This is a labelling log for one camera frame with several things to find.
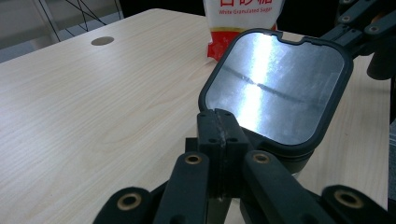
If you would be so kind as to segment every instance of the brushed metal surface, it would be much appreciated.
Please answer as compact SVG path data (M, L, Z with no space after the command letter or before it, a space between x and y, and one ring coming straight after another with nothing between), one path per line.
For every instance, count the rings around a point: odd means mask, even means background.
M299 145L318 127L343 67L342 55L331 47L250 33L234 45L205 103L234 113L246 129Z

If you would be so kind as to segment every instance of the table surface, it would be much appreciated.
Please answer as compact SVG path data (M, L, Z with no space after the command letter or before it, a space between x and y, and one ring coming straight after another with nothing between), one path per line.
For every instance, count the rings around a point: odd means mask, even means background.
M102 36L114 41L91 44ZM167 180L196 136L209 40L204 17L153 9L0 64L0 223L89 223L119 189ZM386 207L389 82L370 79L368 62L355 60L298 180ZM237 209L227 223L241 223Z

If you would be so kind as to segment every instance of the metal screw hole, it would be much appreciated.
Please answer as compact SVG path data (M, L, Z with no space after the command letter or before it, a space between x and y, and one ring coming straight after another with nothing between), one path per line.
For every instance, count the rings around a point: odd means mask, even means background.
M191 165L198 164L202 161L202 158L199 157L198 155L190 155L186 157L185 162Z
M268 163L270 161L270 158L267 155L261 153L253 155L253 160L258 163Z
M135 209L142 203L142 197L137 193L124 194L117 201L117 207L122 211Z
M364 206L363 201L355 193L339 189L334 193L334 197L337 202L350 207L350 208L362 208Z

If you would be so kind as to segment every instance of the red chinese text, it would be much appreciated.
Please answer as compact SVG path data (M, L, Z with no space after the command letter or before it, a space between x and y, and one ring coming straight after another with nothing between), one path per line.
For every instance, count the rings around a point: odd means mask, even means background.
M257 0L257 1L259 2L260 5L272 3L272 0Z

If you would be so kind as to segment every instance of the cable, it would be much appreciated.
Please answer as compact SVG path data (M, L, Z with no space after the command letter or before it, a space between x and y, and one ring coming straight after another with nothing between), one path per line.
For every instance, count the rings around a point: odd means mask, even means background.
M52 22L50 21L50 17L49 17L49 15L47 14L46 9L44 9L44 6L43 6L43 4L41 3L41 0L38 0L38 2L40 3L41 7L43 8L44 13L46 14L47 19L49 20L49 25L50 25L50 27L52 27L53 33L55 33L56 38L58 38L58 41L61 42L61 39L59 38L58 34L56 33L55 27L53 27Z

